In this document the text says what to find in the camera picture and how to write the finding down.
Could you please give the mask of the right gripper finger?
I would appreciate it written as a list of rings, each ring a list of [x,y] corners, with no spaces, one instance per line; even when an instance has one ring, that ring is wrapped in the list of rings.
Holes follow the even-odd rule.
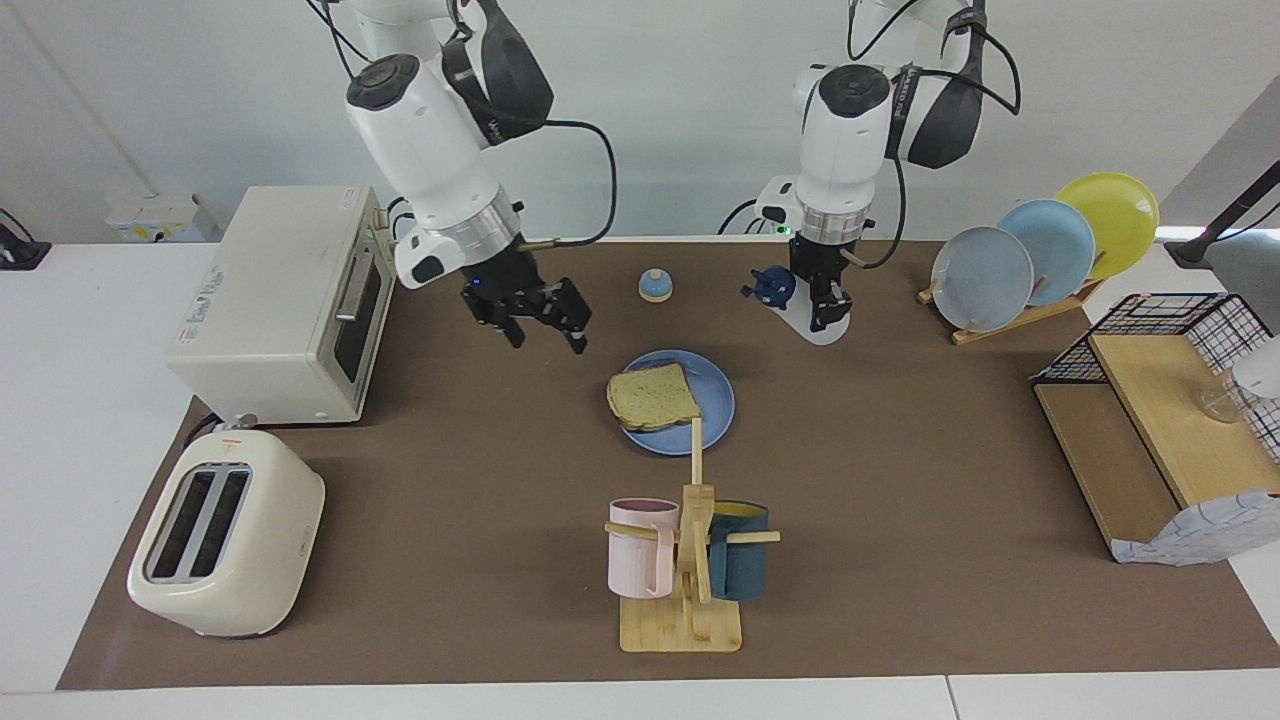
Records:
[[[593,311],[570,278],[545,287],[545,324],[558,331],[573,354],[588,347],[586,328]]]
[[[481,310],[480,322],[499,331],[513,348],[521,348],[526,340],[526,333],[518,320],[511,316],[507,307],[494,305]]]

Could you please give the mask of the translucent squeeze bottle blue cap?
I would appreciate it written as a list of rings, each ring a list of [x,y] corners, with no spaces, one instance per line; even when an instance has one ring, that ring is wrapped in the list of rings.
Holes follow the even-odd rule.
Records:
[[[812,329],[813,301],[810,286],[785,266],[773,265],[751,269],[753,282],[741,288],[744,297],[755,299],[774,315],[786,322],[797,334],[813,345],[832,345],[850,327],[850,314],[831,322],[824,329]]]

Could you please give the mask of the bread slice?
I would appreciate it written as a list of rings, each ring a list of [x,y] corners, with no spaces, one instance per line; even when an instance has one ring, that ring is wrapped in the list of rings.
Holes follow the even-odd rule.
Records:
[[[628,430],[659,430],[701,418],[686,372],[677,363],[614,374],[607,383],[605,401]]]

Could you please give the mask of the grey-blue plate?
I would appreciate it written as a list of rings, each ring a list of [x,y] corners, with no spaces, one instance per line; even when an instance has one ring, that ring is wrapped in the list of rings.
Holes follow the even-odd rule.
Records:
[[[1021,241],[979,225],[943,243],[931,281],[933,302],[950,324],[986,333],[1006,327],[1027,307],[1036,274]]]

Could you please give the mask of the blue round plate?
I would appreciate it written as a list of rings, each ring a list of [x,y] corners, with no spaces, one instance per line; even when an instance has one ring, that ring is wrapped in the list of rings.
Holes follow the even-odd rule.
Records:
[[[730,378],[708,357],[682,348],[663,348],[632,360],[626,372],[677,363],[684,370],[692,397],[703,413],[703,448],[721,441],[730,429],[736,398]],[[692,448],[690,425],[673,425],[659,430],[622,429],[641,448],[671,457],[689,456]]]

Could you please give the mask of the brown paper table mat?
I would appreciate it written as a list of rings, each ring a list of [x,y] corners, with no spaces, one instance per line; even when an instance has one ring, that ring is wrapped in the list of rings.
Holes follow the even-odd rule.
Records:
[[[585,354],[476,325],[451,279],[390,302],[364,419],[279,430],[326,486],[300,597],[270,635],[204,638],[138,609],[125,574],[150,489],[63,689],[425,682],[901,676],[1280,667],[1228,562],[1116,564],[1029,379],[1073,313],[966,347],[915,292],[937,247],[845,277],[849,333],[799,338],[739,288],[776,243],[549,252],[594,311]],[[673,278],[650,304],[637,281]],[[635,357],[686,348],[731,379],[707,452],[719,496],[782,539],[735,653],[625,653],[603,523],[677,498],[685,457],[641,451],[605,405]]]

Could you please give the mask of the wooden dish rack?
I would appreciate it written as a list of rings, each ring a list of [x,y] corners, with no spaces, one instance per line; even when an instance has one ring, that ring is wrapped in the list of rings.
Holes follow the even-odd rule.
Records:
[[[931,305],[934,302],[934,290],[940,286],[943,277],[942,266],[945,251],[940,250],[937,258],[934,259],[934,266],[931,269],[931,283],[916,293],[916,302],[920,305]],[[1079,309],[1084,306],[1084,302],[1098,290],[1098,287],[1105,283],[1105,279],[1085,279],[1080,288],[1069,295],[1068,297],[1055,302],[1041,306],[1024,307],[1023,311],[1015,316],[1009,324],[993,329],[993,331],[977,331],[975,324],[970,322],[961,329],[956,329],[951,334],[951,342],[954,345],[969,345],[977,342],[978,340],[986,340],[995,337],[1000,333],[1012,331],[1019,327],[1029,325],[1036,322],[1042,322],[1051,316],[1057,316],[1064,313],[1069,313],[1073,309]]]

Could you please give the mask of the white toaster oven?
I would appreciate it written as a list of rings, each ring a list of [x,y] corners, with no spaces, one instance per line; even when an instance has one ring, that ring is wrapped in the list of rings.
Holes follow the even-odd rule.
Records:
[[[253,186],[165,354],[232,425],[357,421],[396,278],[369,186]]]

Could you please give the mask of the pink mug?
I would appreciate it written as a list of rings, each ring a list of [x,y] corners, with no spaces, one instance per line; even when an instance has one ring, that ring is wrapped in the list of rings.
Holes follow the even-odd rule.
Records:
[[[620,597],[658,600],[675,588],[676,532],[680,506],[666,498],[617,498],[609,520],[653,530],[652,538],[611,533],[608,587]]]

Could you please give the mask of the dark teal mug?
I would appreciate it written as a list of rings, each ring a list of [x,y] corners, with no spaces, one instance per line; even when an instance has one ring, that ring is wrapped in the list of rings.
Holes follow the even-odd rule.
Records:
[[[765,592],[767,543],[730,543],[735,533],[769,530],[768,507],[718,500],[709,530],[710,592],[717,600],[750,602]]]

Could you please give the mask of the cream two-slot toaster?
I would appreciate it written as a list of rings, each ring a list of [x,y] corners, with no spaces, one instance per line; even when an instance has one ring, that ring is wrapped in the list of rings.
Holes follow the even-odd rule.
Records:
[[[300,594],[325,496],[323,478],[274,434],[193,441],[140,538],[128,596],[198,635],[273,632]]]

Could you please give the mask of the wooden mug tree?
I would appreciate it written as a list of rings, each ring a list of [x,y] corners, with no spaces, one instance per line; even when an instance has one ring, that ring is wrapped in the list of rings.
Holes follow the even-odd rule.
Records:
[[[703,420],[691,420],[691,480],[682,488],[676,532],[675,588],[658,600],[620,597],[620,648],[628,653],[732,653],[742,646],[739,602],[717,600],[710,592],[709,530],[716,511],[716,488],[703,479]],[[652,538],[653,530],[614,524],[611,533]]]

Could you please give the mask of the clear glass cup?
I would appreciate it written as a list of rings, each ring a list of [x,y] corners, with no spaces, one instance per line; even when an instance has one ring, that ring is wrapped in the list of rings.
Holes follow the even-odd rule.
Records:
[[[1199,409],[1211,419],[1221,423],[1239,423],[1251,409],[1251,393],[1231,382],[1211,386],[1197,395]]]

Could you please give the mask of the white frosted cup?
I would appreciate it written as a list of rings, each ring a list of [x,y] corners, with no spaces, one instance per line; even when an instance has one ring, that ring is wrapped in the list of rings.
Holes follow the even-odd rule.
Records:
[[[1239,389],[1253,397],[1280,398],[1280,336],[1235,361],[1230,375]]]

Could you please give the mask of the black clamp mount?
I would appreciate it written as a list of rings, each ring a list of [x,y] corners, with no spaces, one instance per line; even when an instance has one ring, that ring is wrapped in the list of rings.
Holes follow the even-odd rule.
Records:
[[[0,270],[33,270],[51,249],[50,242],[37,241],[22,222],[0,208]]]

